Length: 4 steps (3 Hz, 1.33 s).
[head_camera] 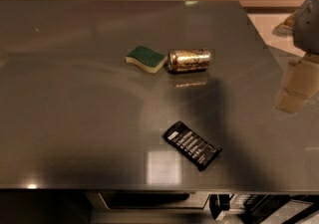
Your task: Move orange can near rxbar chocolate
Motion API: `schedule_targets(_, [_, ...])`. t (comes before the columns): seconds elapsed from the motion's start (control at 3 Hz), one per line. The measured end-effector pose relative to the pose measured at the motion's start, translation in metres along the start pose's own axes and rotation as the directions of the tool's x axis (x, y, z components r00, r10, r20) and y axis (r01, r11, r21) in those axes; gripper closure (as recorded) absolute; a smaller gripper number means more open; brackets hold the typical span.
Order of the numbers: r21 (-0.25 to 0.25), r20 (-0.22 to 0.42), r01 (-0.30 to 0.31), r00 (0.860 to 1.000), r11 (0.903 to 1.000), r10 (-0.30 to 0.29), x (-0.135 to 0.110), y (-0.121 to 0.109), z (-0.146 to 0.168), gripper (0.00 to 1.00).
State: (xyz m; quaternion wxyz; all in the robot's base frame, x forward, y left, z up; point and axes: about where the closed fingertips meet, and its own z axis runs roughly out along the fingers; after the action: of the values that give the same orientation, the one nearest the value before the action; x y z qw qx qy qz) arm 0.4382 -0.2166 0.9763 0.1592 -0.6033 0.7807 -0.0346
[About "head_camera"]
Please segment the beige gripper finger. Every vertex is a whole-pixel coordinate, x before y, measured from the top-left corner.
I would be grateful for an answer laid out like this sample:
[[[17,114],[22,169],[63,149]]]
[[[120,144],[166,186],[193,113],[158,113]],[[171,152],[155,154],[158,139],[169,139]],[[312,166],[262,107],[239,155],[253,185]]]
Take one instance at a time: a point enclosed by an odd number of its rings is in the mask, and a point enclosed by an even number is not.
[[[288,63],[276,108],[287,113],[297,113],[318,92],[319,56],[306,53],[298,61]]]
[[[296,15],[297,12],[290,14],[283,22],[274,27],[272,34],[281,37],[292,36]]]

